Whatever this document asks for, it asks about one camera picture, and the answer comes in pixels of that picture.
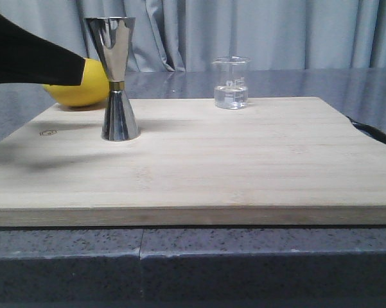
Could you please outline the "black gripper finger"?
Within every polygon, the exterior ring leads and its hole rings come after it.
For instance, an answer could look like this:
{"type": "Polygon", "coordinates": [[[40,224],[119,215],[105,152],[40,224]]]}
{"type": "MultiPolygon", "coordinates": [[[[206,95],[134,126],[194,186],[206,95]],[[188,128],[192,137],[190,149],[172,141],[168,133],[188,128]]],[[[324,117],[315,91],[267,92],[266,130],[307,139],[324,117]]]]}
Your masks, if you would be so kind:
{"type": "Polygon", "coordinates": [[[0,14],[0,83],[80,85],[83,57],[40,38],[0,14]]]}

